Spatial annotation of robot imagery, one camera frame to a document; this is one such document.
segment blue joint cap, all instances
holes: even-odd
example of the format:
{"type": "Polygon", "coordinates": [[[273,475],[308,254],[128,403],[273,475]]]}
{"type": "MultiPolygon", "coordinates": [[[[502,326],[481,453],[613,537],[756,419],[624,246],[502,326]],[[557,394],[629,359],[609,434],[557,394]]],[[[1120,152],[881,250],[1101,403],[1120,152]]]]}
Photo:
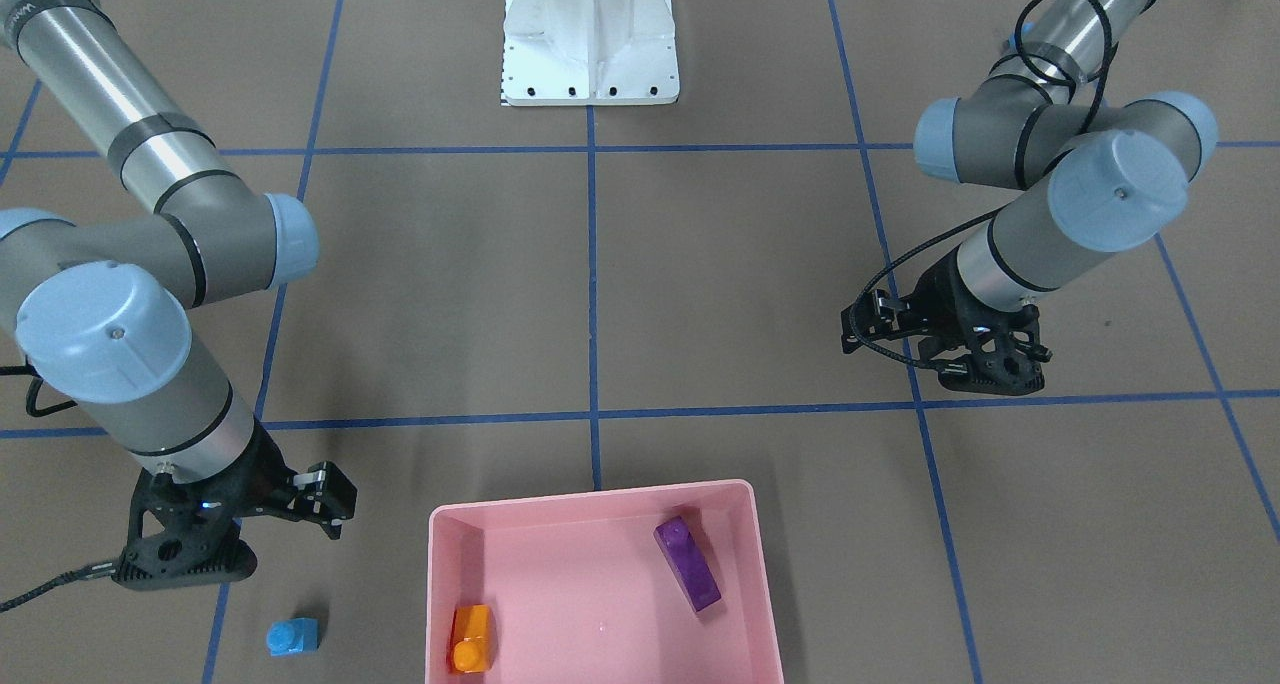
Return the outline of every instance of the blue joint cap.
{"type": "Polygon", "coordinates": [[[1196,133],[1201,140],[1201,163],[1196,169],[1196,174],[1192,175],[1192,181],[1194,182],[1217,147],[1217,117],[1213,117],[1213,110],[1199,99],[1185,92],[1156,92],[1138,101],[1162,101],[1181,111],[1190,120],[1192,127],[1196,128],[1196,133]]]}
{"type": "Polygon", "coordinates": [[[320,623],[314,619],[276,621],[266,633],[266,649],[273,657],[314,652],[320,644],[320,623]]]}
{"type": "Polygon", "coordinates": [[[320,261],[320,236],[307,208],[297,199],[270,193],[266,201],[275,215],[275,274],[266,287],[274,289],[315,270],[320,261]]]}
{"type": "Polygon", "coordinates": [[[915,124],[915,165],[929,177],[960,183],[956,173],[956,105],[959,99],[933,101],[915,124]]]}
{"type": "Polygon", "coordinates": [[[1048,209],[1076,245],[1130,250],[1187,208],[1187,172],[1174,152],[1143,132],[1105,132],[1053,169],[1048,209]]]}
{"type": "Polygon", "coordinates": [[[59,272],[18,307],[14,339],[51,387],[124,403],[178,375],[191,354],[187,311],[150,273],[93,261],[59,272]]]}
{"type": "Polygon", "coordinates": [[[68,219],[40,209],[6,209],[0,211],[0,240],[36,222],[65,222],[70,224],[68,219]]]}

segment cable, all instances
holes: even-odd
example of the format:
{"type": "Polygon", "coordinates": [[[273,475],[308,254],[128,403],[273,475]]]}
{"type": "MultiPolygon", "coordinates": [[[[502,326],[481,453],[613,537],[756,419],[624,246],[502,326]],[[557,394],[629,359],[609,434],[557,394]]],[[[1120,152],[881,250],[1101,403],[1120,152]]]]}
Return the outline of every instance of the cable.
{"type": "Polygon", "coordinates": [[[101,579],[102,576],[110,576],[113,574],[115,574],[115,560],[86,564],[84,566],[77,570],[65,571],[63,574],[59,574],[58,576],[54,576],[49,582],[45,582],[40,587],[36,587],[35,589],[27,592],[26,594],[14,597],[6,602],[0,602],[0,614],[6,612],[14,607],[22,606],[41,594],[47,594],[49,592],[56,589],[58,587],[61,587],[63,584],[70,584],[73,582],[88,582],[91,579],[101,579]]]}
{"type": "MultiPolygon", "coordinates": [[[[933,237],[932,240],[929,240],[929,241],[927,241],[927,242],[916,246],[911,251],[909,251],[909,252],[904,254],[902,256],[895,259],[884,269],[881,269],[879,274],[876,274],[876,277],[873,277],[870,282],[867,282],[867,286],[863,287],[863,291],[859,293],[858,298],[854,300],[854,301],[855,302],[863,301],[863,297],[865,297],[869,293],[872,293],[872,289],[876,288],[876,283],[877,282],[879,282],[884,277],[888,277],[892,270],[897,269],[899,265],[901,265],[906,260],[909,260],[913,256],[920,254],[922,251],[927,250],[928,247],[932,247],[934,245],[945,242],[946,240],[950,240],[951,237],[959,234],[960,232],[964,232],[965,229],[972,229],[972,228],[977,227],[978,224],[982,224],[983,222],[988,222],[991,219],[995,219],[996,215],[1000,214],[1000,211],[1002,209],[1005,209],[1005,206],[1001,206],[1001,208],[997,208],[997,209],[992,209],[987,214],[983,214],[982,216],[975,216],[975,218],[965,222],[964,224],[960,224],[959,227],[952,227],[951,229],[947,229],[946,232],[943,232],[943,233],[933,237]]],[[[860,346],[868,347],[873,352],[877,352],[879,355],[887,356],[887,357],[892,359],[893,361],[897,361],[897,362],[901,362],[901,364],[905,364],[905,365],[909,365],[909,366],[914,366],[915,369],[932,369],[933,371],[946,371],[947,368],[950,366],[948,364],[942,362],[942,361],[924,361],[923,359],[911,359],[909,356],[900,355],[896,351],[887,350],[887,348],[884,348],[882,346],[878,346],[877,342],[873,342],[869,338],[867,338],[867,336],[863,334],[861,330],[858,327],[851,327],[851,330],[854,332],[854,337],[858,339],[858,343],[860,343],[860,346]]]]}
{"type": "Polygon", "coordinates": [[[73,406],[79,406],[79,403],[74,400],[69,400],[41,409],[38,403],[40,389],[45,386],[45,379],[29,362],[19,364],[17,366],[0,366],[0,377],[31,377],[31,386],[27,387],[27,416],[33,419],[41,419],[41,416],[49,416],[50,414],[58,414],[59,411],[67,411],[73,406]]]}
{"type": "MultiPolygon", "coordinates": [[[[1023,13],[1018,15],[1018,23],[1014,26],[1014,51],[1018,59],[1024,67],[1032,70],[1033,74],[1044,79],[1044,82],[1051,85],[1059,85],[1070,88],[1070,95],[1075,96],[1075,81],[1071,78],[1053,77],[1047,72],[1042,70],[1027,54],[1027,47],[1023,42],[1023,24],[1027,23],[1027,18],[1032,10],[1043,0],[1030,0],[1023,9],[1023,13]]],[[[1093,76],[1085,76],[1082,83],[1097,82],[1093,90],[1093,102],[1089,105],[1088,114],[1084,115],[1084,122],[1080,123],[1080,129],[1076,134],[1083,134],[1089,131],[1093,124],[1093,119],[1098,115],[1098,110],[1102,108],[1102,99],[1107,87],[1107,73],[1111,72],[1111,63],[1115,60],[1116,45],[1114,32],[1111,29],[1111,18],[1107,17],[1107,10],[1102,5],[1101,0],[1084,0],[1088,1],[1089,6],[1093,9],[1093,14],[1098,18],[1098,23],[1102,24],[1102,63],[1098,65],[1098,72],[1093,76]]]]}

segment gray joint housing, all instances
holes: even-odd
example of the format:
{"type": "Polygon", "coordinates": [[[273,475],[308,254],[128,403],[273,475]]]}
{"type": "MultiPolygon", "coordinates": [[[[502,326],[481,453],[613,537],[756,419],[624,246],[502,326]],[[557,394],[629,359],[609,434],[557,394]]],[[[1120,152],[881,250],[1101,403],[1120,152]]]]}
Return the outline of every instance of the gray joint housing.
{"type": "MultiPolygon", "coordinates": [[[[1155,0],[1098,0],[1112,40],[1155,0]]],[[[916,161],[924,173],[954,182],[1027,190],[1044,177],[1069,149],[1064,146],[1088,115],[1069,101],[1101,65],[1102,24],[1085,0],[1052,0],[1046,14],[1024,33],[1028,58],[1056,79],[1041,77],[1019,55],[997,60],[969,99],[941,100],[925,110],[916,128],[916,161]]],[[[1124,110],[1101,108],[1091,131],[1133,128],[1152,133],[1189,161],[1197,145],[1187,117],[1135,104],[1124,110]]]]}
{"type": "Polygon", "coordinates": [[[1071,97],[1155,0],[1052,0],[1023,51],[1009,51],[970,99],[928,106],[915,133],[927,174],[1024,190],[956,251],[965,287],[987,306],[1018,311],[1178,216],[1217,145],[1202,101],[1160,92],[1114,109],[1071,97]]]}
{"type": "Polygon", "coordinates": [[[0,211],[0,329],[147,470],[218,474],[255,418],[183,309],[306,275],[315,224],[297,200],[250,191],[99,0],[0,0],[0,17],[5,42],[148,214],[76,227],[0,211]]]}
{"type": "Polygon", "coordinates": [[[60,242],[63,257],[110,251],[136,261],[147,247],[147,269],[173,287],[186,306],[234,297],[280,283],[276,261],[279,213],[230,170],[198,124],[182,113],[99,9],[99,0],[0,0],[5,41],[54,92],[114,174],[157,223],[77,233],[60,242]],[[183,251],[182,257],[168,252],[183,251]],[[173,274],[152,266],[177,266],[173,274]]]}

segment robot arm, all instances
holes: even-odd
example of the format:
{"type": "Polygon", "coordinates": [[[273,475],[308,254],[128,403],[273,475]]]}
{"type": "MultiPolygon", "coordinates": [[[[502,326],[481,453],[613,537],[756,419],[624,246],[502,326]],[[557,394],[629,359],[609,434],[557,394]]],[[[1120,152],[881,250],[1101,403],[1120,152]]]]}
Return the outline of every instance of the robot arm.
{"type": "Polygon", "coordinates": [[[1024,193],[970,223],[984,224],[909,296],[869,283],[841,314],[846,354],[886,354],[873,342],[923,336],[919,360],[890,356],[937,370],[948,389],[1037,392],[1051,352],[1036,302],[1146,242],[1185,206],[1188,182],[1217,145],[1211,110],[1180,92],[1102,106],[1116,41],[1156,0],[1056,0],[1024,33],[1021,19],[1041,1],[974,96],[928,106],[914,142],[929,175],[1024,193]],[[1094,79],[1093,105],[1070,105],[1094,79]]]}
{"type": "Polygon", "coordinates": [[[186,309],[310,273],[301,201],[255,195],[116,35],[99,0],[0,0],[4,37],[147,210],[76,227],[0,211],[0,329],[142,465],[113,579],[134,589],[252,574],[237,517],[319,524],[356,488],[332,462],[297,474],[192,333],[186,309]],[[161,533],[143,535],[151,512],[161,533]]]}

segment pink bin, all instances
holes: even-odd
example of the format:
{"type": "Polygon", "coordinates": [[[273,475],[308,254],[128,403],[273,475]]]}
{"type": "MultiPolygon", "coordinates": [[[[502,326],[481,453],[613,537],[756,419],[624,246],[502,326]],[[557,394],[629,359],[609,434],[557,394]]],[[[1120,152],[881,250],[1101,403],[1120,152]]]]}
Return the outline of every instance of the pink bin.
{"type": "Polygon", "coordinates": [[[428,684],[781,684],[755,494],[742,480],[442,506],[428,684]],[[682,516],[722,598],[699,614],[653,530],[682,516]],[[489,605],[484,674],[454,674],[453,611],[489,605]]]}

